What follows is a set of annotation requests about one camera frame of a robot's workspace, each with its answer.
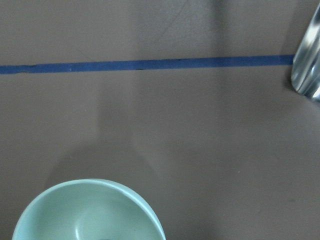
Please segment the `green ceramic bowl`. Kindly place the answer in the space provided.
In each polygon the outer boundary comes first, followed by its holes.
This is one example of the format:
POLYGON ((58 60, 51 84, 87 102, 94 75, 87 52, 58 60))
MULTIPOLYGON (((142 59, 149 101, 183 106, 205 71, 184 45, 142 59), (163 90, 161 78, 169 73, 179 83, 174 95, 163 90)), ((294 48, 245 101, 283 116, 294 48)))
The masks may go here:
POLYGON ((129 187, 105 179, 59 183, 35 197, 14 240, 164 240, 151 206, 129 187))

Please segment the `steel ice scoop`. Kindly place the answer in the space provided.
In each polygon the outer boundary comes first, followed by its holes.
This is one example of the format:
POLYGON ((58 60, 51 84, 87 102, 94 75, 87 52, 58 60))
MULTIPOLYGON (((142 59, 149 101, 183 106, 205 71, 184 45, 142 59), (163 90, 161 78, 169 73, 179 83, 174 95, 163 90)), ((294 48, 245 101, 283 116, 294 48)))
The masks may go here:
POLYGON ((312 19, 293 58, 291 85, 306 98, 320 101, 320 7, 312 19))

